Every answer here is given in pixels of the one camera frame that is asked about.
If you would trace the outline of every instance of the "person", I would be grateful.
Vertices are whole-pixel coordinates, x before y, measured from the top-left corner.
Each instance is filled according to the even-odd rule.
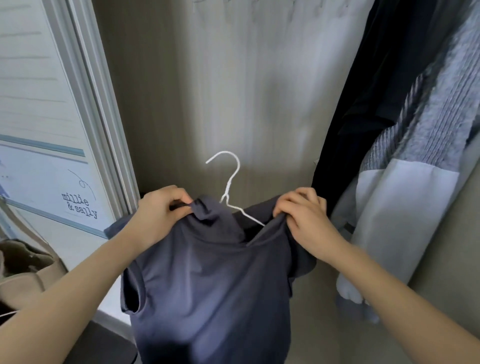
[[[128,264],[192,212],[188,206],[170,211],[178,200],[192,202],[176,186],[146,194],[119,234],[0,326],[0,363],[62,363]],[[480,341],[345,241],[313,188],[281,196],[273,215],[280,212],[295,240],[357,287],[414,362],[480,363]]]

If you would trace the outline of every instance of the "curly line drawing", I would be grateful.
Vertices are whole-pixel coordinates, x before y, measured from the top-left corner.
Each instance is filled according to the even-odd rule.
[[[85,188],[85,186],[88,186],[88,188],[90,189],[90,191],[92,191],[93,198],[94,198],[95,201],[96,201],[95,194],[93,193],[93,190],[92,190],[92,188],[90,187],[90,185],[89,185],[87,182],[85,182],[84,180],[82,180],[82,178],[81,178],[78,174],[76,174],[75,172],[72,172],[72,173],[73,173],[75,176],[78,177],[78,179],[79,179],[78,184],[80,185],[80,187]]]

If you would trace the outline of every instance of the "handbag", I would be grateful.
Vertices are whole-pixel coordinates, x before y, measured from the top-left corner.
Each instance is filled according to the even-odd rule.
[[[0,208],[12,224],[45,250],[9,239],[0,228],[0,302],[21,310],[63,277],[67,268],[50,244],[28,228],[3,198]]]

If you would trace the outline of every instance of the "person's right hand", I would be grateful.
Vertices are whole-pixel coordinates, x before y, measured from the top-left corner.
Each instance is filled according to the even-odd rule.
[[[346,241],[328,219],[326,210],[327,201],[313,188],[300,187],[277,200],[273,216],[287,213],[293,238],[313,256],[330,263],[338,246]]]

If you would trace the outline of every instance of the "clothes hanger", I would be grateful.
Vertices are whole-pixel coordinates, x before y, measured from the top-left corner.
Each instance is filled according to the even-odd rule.
[[[227,204],[228,207],[231,207],[231,208],[234,208],[234,209],[237,209],[238,211],[240,211],[244,216],[248,217],[250,220],[253,220],[255,221],[256,223],[262,225],[262,226],[265,226],[265,224],[261,223],[260,221],[258,221],[256,218],[248,215],[245,211],[243,211],[243,208],[241,207],[237,207],[237,206],[233,206],[233,205],[230,205],[230,203],[228,202],[228,200],[230,199],[230,196],[228,195],[228,192],[230,191],[230,186],[232,184],[232,180],[233,180],[233,177],[235,177],[235,175],[238,173],[238,171],[240,170],[240,159],[237,157],[237,155],[235,153],[232,153],[228,150],[222,150],[221,152],[218,152],[217,154],[215,154],[213,157],[211,157],[207,162],[205,162],[205,164],[208,164],[210,163],[212,160],[214,160],[216,157],[218,157],[220,154],[230,154],[231,156],[233,156],[235,158],[235,160],[237,161],[237,169],[235,170],[235,172],[233,172],[233,174],[231,175],[231,177],[228,179],[228,182],[227,182],[227,187],[225,188],[225,192],[223,193],[223,196],[222,198],[220,199],[220,203],[222,203],[223,199],[225,198],[225,203]]]

